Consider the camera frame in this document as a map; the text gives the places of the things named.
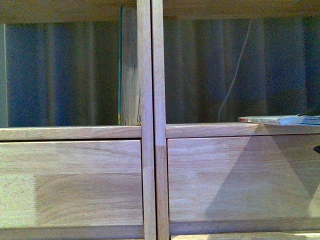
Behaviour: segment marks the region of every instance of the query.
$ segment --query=white cable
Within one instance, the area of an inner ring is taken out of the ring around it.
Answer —
[[[250,33],[250,29],[251,29],[251,23],[252,23],[252,19],[250,19],[249,21],[249,25],[248,25],[248,30],[246,32],[246,36],[245,36],[245,39],[244,39],[244,42],[243,42],[243,46],[242,46],[242,50],[240,52],[240,55],[239,55],[239,58],[238,58],[238,63],[236,65],[236,68],[235,68],[235,73],[234,73],[234,77],[232,79],[232,82],[230,84],[230,87],[229,87],[229,90],[219,108],[219,112],[218,112],[218,122],[220,122],[220,117],[221,117],[221,111],[224,107],[224,105],[226,104],[228,98],[229,98],[229,95],[231,93],[231,90],[235,84],[235,81],[236,81],[236,78],[237,78],[237,74],[238,74],[238,70],[239,70],[239,66],[240,66],[240,62],[241,62],[241,58],[242,58],[242,55],[244,54],[244,51],[245,51],[245,47],[246,47],[246,44],[247,44],[247,41],[248,41],[248,38],[249,38],[249,33]]]

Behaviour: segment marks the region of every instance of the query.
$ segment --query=blue curtain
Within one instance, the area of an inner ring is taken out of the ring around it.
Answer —
[[[118,22],[6,25],[7,126],[116,125],[118,36]]]
[[[164,21],[167,123],[217,122],[249,20]],[[320,103],[320,18],[252,20],[221,122]]]

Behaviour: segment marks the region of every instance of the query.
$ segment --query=wooden cabinet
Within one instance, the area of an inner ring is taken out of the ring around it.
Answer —
[[[318,230],[320,128],[166,125],[163,20],[318,16],[320,1],[1,0],[0,22],[118,21],[121,5],[137,9],[142,126],[0,129],[0,238]]]

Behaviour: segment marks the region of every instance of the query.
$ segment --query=magazine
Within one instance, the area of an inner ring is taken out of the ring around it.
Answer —
[[[256,123],[278,126],[310,126],[320,127],[320,116],[242,116],[238,118],[241,123]]]

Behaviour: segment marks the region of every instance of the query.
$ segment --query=drawer front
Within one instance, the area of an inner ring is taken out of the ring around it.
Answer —
[[[319,225],[317,145],[317,134],[168,139],[170,221],[315,218]]]
[[[141,226],[141,142],[0,143],[0,189],[0,228]]]

